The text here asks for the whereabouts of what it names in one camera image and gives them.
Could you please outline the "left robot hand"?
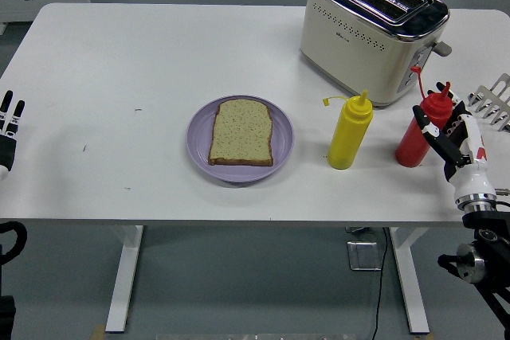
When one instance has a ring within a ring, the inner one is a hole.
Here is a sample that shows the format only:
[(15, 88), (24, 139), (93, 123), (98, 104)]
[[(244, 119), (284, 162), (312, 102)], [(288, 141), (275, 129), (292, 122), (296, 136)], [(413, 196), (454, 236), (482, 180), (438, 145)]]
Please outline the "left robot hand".
[(8, 115), (14, 93), (7, 90), (1, 102), (1, 180), (4, 180), (12, 170), (17, 146), (20, 119), (25, 108), (25, 101), (19, 100), (11, 115)]

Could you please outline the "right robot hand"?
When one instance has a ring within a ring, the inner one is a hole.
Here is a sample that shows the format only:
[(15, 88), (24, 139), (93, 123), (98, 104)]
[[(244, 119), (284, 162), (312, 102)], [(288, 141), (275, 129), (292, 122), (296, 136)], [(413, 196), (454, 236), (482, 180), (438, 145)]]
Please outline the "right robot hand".
[(453, 185), (454, 200), (460, 210), (494, 210), (496, 191), (487, 177), (488, 159), (475, 117), (463, 100), (442, 83), (436, 84), (442, 96), (453, 103), (452, 115), (443, 128), (432, 122), (423, 107), (414, 106), (419, 129), (434, 151), (445, 161), (445, 179)]

